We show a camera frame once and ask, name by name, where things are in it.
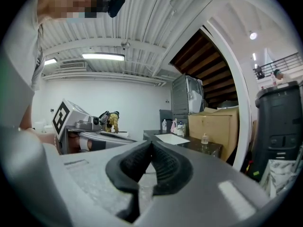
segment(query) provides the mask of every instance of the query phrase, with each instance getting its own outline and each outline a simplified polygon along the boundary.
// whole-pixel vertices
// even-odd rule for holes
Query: black container
[[[260,181],[269,159],[296,160],[302,143],[303,117],[296,81],[258,92],[257,136],[249,177]]]

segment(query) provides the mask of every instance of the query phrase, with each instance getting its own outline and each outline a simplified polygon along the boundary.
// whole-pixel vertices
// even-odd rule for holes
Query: black railing
[[[270,77],[270,74],[274,72],[274,70],[279,69],[281,72],[290,70],[299,66],[302,66],[302,58],[299,53],[295,53],[289,56],[286,56],[277,61],[273,61],[264,66],[260,66],[254,70],[256,79],[262,79],[265,77]]]

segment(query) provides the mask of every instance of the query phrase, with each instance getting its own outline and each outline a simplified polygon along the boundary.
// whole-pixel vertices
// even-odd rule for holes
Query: dark table surface
[[[161,141],[158,137],[156,137],[156,135],[159,135],[159,134],[172,134],[172,133],[170,132],[170,130],[167,130],[167,131],[163,131],[163,130],[144,131],[143,132],[143,139],[144,140]],[[177,144],[180,147],[195,150],[195,151],[202,152],[202,153],[205,153],[205,154],[208,154],[208,155],[214,155],[218,158],[220,158],[220,156],[221,156],[223,145],[212,143],[212,142],[209,142],[207,145],[203,145],[203,144],[201,144],[200,139],[196,139],[196,138],[193,138],[193,137],[190,137],[190,136],[184,136],[184,137],[179,136],[179,137],[182,137],[182,138],[185,138],[185,139],[189,140],[189,142]]]

